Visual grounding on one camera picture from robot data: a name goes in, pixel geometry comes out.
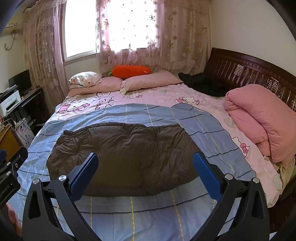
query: headboard slat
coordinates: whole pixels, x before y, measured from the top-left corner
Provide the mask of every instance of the headboard slat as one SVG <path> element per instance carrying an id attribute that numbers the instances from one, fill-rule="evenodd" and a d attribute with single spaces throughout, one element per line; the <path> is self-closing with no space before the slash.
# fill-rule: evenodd
<path id="1" fill-rule="evenodd" d="M 262 85 L 296 111 L 296 77 L 270 62 L 231 50 L 212 48 L 204 72 L 224 83 L 229 90 L 248 84 Z"/>

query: curtain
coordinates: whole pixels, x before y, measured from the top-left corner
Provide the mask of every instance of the curtain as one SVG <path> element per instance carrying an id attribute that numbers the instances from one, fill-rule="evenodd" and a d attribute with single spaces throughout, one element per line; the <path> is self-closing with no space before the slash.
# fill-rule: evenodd
<path id="1" fill-rule="evenodd" d="M 25 66 L 32 86 L 43 87 L 50 113 L 69 92 L 59 37 L 59 5 L 66 0 L 40 0 L 25 12 Z"/>
<path id="2" fill-rule="evenodd" d="M 101 74 L 115 65 L 145 65 L 196 74 L 210 56 L 207 0 L 96 0 Z"/>

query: window frame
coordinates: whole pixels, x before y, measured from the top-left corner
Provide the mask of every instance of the window frame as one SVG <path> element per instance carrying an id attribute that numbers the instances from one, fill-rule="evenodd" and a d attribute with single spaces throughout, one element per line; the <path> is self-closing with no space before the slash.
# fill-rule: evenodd
<path id="1" fill-rule="evenodd" d="M 83 52 L 83 53 L 79 53 L 70 57 L 67 57 L 67 52 L 66 52 L 66 41 L 65 41 L 65 13 L 66 13 L 66 4 L 67 2 L 65 2 L 62 5 L 62 54 L 63 54 L 63 60 L 64 63 L 73 59 L 78 59 L 84 56 L 88 56 L 88 55 L 92 55 L 94 53 L 96 53 L 96 50 L 91 50 L 91 51 L 87 51 L 87 52 Z"/>

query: white printer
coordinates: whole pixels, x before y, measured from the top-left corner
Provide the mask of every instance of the white printer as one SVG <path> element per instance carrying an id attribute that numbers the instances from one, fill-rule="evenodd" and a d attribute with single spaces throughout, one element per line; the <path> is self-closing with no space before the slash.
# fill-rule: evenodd
<path id="1" fill-rule="evenodd" d="M 4 117 L 20 101 L 21 98 L 16 85 L 2 92 L 0 94 L 0 115 Z"/>

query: white wall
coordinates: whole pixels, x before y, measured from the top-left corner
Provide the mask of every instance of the white wall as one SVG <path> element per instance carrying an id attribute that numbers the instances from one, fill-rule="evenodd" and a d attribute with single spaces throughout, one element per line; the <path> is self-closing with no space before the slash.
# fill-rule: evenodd
<path id="1" fill-rule="evenodd" d="M 5 51 L 5 43 L 10 48 L 11 35 L 0 37 L 0 92 L 9 86 L 8 79 L 26 70 L 22 35 L 14 41 L 10 51 Z"/>
<path id="2" fill-rule="evenodd" d="M 96 57 L 81 60 L 72 64 L 64 64 L 64 69 L 66 72 L 66 77 L 69 80 L 73 75 L 80 72 L 94 71 L 100 73 L 99 62 Z"/>
<path id="3" fill-rule="evenodd" d="M 296 76 L 296 41 L 266 0 L 211 0 L 212 47 L 271 62 Z"/>

